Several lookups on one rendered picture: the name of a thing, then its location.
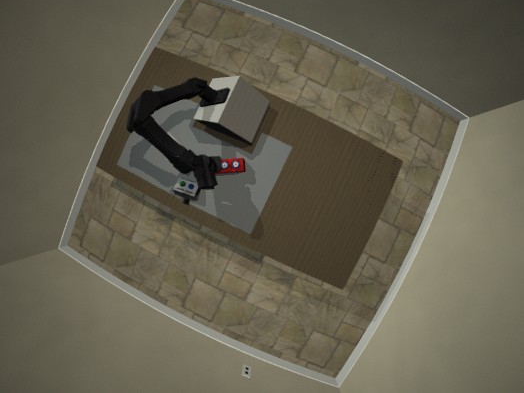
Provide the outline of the grey control panel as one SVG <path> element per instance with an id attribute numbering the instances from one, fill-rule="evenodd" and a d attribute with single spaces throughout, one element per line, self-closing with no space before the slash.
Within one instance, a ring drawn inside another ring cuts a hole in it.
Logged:
<path id="1" fill-rule="evenodd" d="M 173 191 L 176 195 L 184 197 L 183 203 L 188 205 L 190 199 L 195 201 L 198 200 L 201 189 L 198 188 L 198 184 L 196 182 L 179 178 L 173 188 Z"/>

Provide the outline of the grey flat mat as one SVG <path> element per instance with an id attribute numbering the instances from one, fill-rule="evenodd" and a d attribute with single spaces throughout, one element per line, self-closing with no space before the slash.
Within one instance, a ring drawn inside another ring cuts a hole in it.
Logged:
<path id="1" fill-rule="evenodd" d="M 170 132 L 197 156 L 245 160 L 246 172 L 215 174 L 218 185 L 212 190 L 201 189 L 198 200 L 190 199 L 189 204 L 251 234 L 292 147 L 262 133 L 250 154 L 193 127 L 199 105 L 183 99 L 154 111 L 151 116 L 166 133 Z M 197 183 L 193 171 L 179 172 L 163 153 L 135 131 L 130 134 L 117 165 L 181 200 L 184 197 L 173 191 L 177 180 L 184 178 Z"/>

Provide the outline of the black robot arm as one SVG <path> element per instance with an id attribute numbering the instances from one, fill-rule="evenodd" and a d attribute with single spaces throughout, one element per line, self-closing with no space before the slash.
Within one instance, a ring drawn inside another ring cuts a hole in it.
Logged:
<path id="1" fill-rule="evenodd" d="M 214 189 L 214 186 L 218 185 L 215 177 L 217 164 L 212 165 L 212 160 L 208 156 L 203 154 L 197 156 L 191 150 L 181 146 L 155 122 L 151 115 L 164 106 L 182 99 L 191 99 L 198 94 L 202 98 L 200 107 L 225 103 L 230 89 L 214 90 L 207 85 L 207 81 L 191 78 L 180 85 L 154 92 L 145 90 L 131 105 L 126 129 L 130 133 L 135 131 L 149 141 L 182 174 L 193 171 L 199 189 Z"/>

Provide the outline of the red tube rack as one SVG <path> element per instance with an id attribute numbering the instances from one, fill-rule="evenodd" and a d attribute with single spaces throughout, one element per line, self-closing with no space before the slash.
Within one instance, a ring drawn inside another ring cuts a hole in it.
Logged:
<path id="1" fill-rule="evenodd" d="M 221 160 L 221 163 L 225 161 L 229 164 L 229 167 L 227 169 L 222 169 L 220 172 L 216 172 L 215 174 L 224 174 L 224 173 L 237 173 L 237 172 L 246 172 L 245 171 L 245 160 L 243 158 L 236 158 L 236 159 L 224 159 Z M 238 168 L 234 168 L 232 166 L 233 161 L 238 161 L 240 163 L 240 166 Z"/>

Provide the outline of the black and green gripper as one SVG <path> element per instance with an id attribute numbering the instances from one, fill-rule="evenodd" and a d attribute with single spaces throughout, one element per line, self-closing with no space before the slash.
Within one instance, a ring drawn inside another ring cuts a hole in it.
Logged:
<path id="1" fill-rule="evenodd" d="M 212 160 L 212 165 L 213 163 L 216 163 L 217 164 L 217 172 L 220 172 L 222 171 L 221 169 L 221 157 L 220 156 L 211 156 L 211 158 L 214 159 L 214 161 Z"/>

